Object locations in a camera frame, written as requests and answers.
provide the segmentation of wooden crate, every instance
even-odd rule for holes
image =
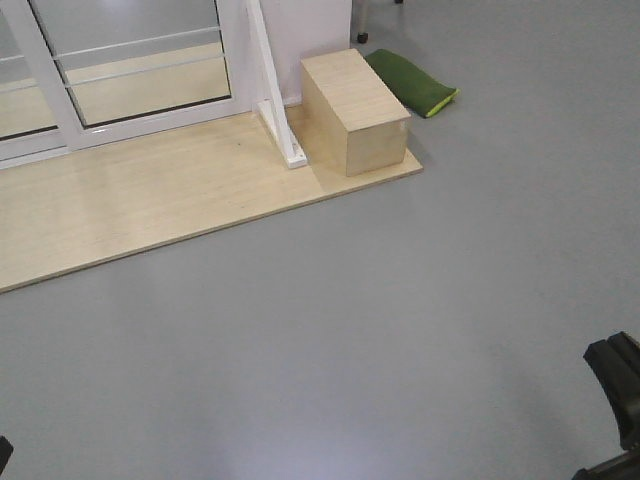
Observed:
[[[402,162],[411,116],[357,50],[303,60],[302,104],[345,175]]]

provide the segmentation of glass door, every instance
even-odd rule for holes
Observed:
[[[38,82],[0,11],[0,160],[64,145]]]
[[[243,2],[0,0],[0,6],[52,113],[44,123],[55,119],[72,149],[251,108]]]

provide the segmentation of green mat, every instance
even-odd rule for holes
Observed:
[[[460,93],[389,50],[376,50],[365,60],[398,100],[422,117],[433,117]]]

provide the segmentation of gray vinyl flooring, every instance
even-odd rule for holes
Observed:
[[[374,1],[418,176],[0,296],[7,480],[570,479],[640,337],[640,2]]]

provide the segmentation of wooden platform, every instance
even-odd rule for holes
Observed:
[[[0,292],[420,172],[341,174],[290,109],[310,166],[288,170],[243,114],[0,171]]]

